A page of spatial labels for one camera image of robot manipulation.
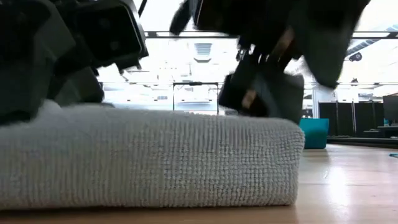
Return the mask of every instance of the teal box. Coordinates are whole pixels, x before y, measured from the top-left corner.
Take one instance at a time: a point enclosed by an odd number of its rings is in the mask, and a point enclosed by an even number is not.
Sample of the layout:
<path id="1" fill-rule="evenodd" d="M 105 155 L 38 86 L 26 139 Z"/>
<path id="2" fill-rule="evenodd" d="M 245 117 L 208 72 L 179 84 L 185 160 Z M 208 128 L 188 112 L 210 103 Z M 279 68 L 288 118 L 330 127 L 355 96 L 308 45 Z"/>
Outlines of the teal box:
<path id="1" fill-rule="evenodd" d="M 300 120 L 305 135 L 304 149 L 324 149 L 329 132 L 329 119 L 305 118 Z"/>

